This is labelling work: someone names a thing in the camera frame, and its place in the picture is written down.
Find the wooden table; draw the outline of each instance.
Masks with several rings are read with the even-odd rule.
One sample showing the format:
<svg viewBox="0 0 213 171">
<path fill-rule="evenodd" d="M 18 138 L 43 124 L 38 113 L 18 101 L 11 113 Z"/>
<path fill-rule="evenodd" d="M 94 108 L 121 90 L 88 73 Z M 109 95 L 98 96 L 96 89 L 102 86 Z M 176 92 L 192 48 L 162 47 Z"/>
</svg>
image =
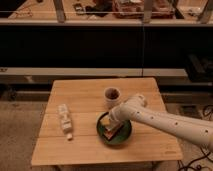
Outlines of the wooden table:
<svg viewBox="0 0 213 171">
<path fill-rule="evenodd" d="M 130 163 L 180 160 L 177 139 L 149 126 L 133 123 L 130 138 L 114 148 L 106 146 L 96 132 L 97 119 L 107 111 L 103 92 L 118 87 L 121 100 L 142 93 L 148 108 L 165 111 L 153 78 L 55 81 L 32 156 L 32 166 L 100 163 Z M 58 105 L 68 105 L 74 125 L 72 141 L 60 128 Z"/>
</svg>

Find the table leg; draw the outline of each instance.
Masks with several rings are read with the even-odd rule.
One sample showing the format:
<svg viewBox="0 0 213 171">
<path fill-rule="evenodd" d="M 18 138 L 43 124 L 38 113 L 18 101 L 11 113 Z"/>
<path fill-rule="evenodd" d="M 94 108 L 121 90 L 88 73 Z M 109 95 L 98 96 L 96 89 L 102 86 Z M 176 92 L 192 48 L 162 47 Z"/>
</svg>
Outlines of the table leg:
<svg viewBox="0 0 213 171">
<path fill-rule="evenodd" d="M 54 169 L 54 171 L 61 171 L 60 167 L 57 165 L 53 165 L 52 168 Z"/>
<path fill-rule="evenodd" d="M 162 163 L 162 161 L 152 162 L 152 171 L 157 171 L 159 165 Z"/>
<path fill-rule="evenodd" d="M 14 101 L 17 96 L 17 92 L 16 92 L 15 88 L 9 84 L 6 84 L 6 88 L 7 88 L 8 100 Z"/>
</svg>

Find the cup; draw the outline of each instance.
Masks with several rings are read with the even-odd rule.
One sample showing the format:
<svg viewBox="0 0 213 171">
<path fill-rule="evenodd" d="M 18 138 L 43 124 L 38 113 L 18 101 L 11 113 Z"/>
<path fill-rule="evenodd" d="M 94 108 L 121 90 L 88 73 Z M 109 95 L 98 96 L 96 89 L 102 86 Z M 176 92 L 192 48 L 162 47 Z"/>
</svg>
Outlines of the cup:
<svg viewBox="0 0 213 171">
<path fill-rule="evenodd" d="M 120 90 L 116 87 L 108 87 L 104 91 L 104 97 L 108 109 L 112 109 L 119 104 Z"/>
</svg>

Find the glass panel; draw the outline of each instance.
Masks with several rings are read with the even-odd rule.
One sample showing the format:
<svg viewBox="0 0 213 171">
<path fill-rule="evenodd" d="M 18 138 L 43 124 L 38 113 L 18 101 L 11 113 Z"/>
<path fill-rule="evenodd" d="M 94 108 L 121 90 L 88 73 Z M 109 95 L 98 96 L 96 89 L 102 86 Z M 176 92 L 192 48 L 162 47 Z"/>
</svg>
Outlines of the glass panel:
<svg viewBox="0 0 213 171">
<path fill-rule="evenodd" d="M 0 18 L 51 20 L 56 12 L 52 0 L 1 0 Z"/>
<path fill-rule="evenodd" d="M 177 9 L 185 20 L 196 21 L 206 3 L 207 0 L 179 0 Z"/>
<path fill-rule="evenodd" d="M 193 21 L 203 11 L 207 0 L 0 0 L 0 22 L 50 20 L 88 26 L 120 24 L 139 26 L 142 21 L 184 24 Z"/>
</svg>

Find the cable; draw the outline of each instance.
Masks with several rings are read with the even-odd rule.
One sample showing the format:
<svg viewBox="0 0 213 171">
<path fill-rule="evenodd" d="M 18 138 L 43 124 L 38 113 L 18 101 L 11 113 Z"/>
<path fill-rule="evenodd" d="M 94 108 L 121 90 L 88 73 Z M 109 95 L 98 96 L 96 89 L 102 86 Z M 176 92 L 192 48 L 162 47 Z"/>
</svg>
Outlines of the cable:
<svg viewBox="0 0 213 171">
<path fill-rule="evenodd" d="M 181 160 L 178 160 L 178 169 L 180 169 L 181 167 L 184 167 L 184 164 Z"/>
<path fill-rule="evenodd" d="M 188 165 L 179 168 L 178 171 L 182 171 L 182 170 L 183 170 L 183 171 L 188 171 L 189 169 L 194 170 L 194 171 L 200 171 L 200 170 L 202 170 L 202 169 L 204 169 L 204 168 L 208 168 L 208 167 L 202 167 L 202 166 L 200 166 L 200 165 L 197 165 L 197 167 L 194 168 L 194 167 L 192 167 L 191 165 L 192 165 L 194 162 L 196 162 L 196 161 L 199 161 L 199 160 L 202 160 L 202 159 L 207 158 L 210 154 L 211 154 L 211 152 L 208 152 L 207 154 L 205 154 L 205 155 L 203 155 L 203 156 L 201 156 L 201 157 L 199 157 L 199 158 L 197 158 L 197 159 L 194 159 L 194 160 L 190 161 Z"/>
<path fill-rule="evenodd" d="M 203 155 L 206 155 L 206 153 L 203 151 L 202 148 L 200 148 L 200 151 L 203 153 Z M 208 159 L 208 161 L 210 161 L 211 163 L 213 163 L 213 159 L 211 159 L 209 156 L 206 157 Z"/>
<path fill-rule="evenodd" d="M 201 170 L 203 170 L 203 169 L 208 169 L 209 171 L 212 171 L 212 169 L 210 167 L 207 167 L 207 166 L 205 166 L 205 167 L 201 166 Z"/>
</svg>

